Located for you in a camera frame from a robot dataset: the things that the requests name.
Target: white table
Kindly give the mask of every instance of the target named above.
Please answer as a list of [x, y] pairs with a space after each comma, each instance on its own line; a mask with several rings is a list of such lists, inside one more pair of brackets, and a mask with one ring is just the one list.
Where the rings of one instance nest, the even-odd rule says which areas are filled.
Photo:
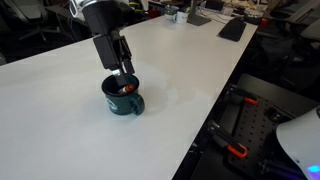
[[223, 26], [159, 17], [122, 31], [138, 117], [109, 111], [92, 39], [0, 67], [0, 179], [171, 179], [256, 30], [233, 42]]

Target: mug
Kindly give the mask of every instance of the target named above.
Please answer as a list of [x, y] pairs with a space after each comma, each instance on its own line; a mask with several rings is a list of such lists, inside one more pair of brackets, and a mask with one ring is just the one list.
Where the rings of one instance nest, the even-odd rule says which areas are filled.
[[187, 23], [189, 13], [178, 11], [177, 14], [173, 16], [173, 21], [178, 24]]
[[144, 111], [144, 100], [138, 94], [139, 80], [132, 74], [126, 74], [128, 84], [134, 86], [134, 90], [126, 93], [119, 93], [124, 87], [120, 87], [115, 76], [107, 77], [102, 83], [102, 91], [104, 92], [109, 109], [117, 115], [135, 114], [140, 115]]

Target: office chair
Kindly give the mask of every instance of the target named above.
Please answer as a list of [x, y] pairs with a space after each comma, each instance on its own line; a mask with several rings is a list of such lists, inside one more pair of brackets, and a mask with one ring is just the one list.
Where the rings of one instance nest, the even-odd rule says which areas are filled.
[[[253, 74], [290, 90], [298, 90], [294, 78], [290, 78], [290, 66], [312, 67], [319, 62], [319, 48], [313, 47], [312, 43], [320, 42], [320, 20], [306, 23], [310, 19], [308, 15], [319, 8], [320, 0], [310, 0], [294, 12], [286, 21], [273, 21], [278, 29], [278, 36], [275, 38], [258, 34], [258, 50], [253, 57], [254, 65], [261, 67], [261, 71]], [[261, 66], [261, 57], [266, 57]]]
[[276, 19], [285, 20], [290, 17], [294, 12], [290, 9], [286, 9], [292, 4], [299, 4], [298, 0], [273, 0], [269, 1], [268, 8], [271, 9], [270, 15]]
[[44, 33], [60, 33], [59, 29], [43, 29], [40, 28], [41, 24], [48, 21], [47, 12], [42, 4], [41, 0], [3, 0], [2, 3], [5, 14], [10, 18], [20, 19], [26, 25], [33, 25], [36, 29], [32, 30], [28, 34], [21, 36], [20, 41], [40, 34], [42, 39], [47, 42]]

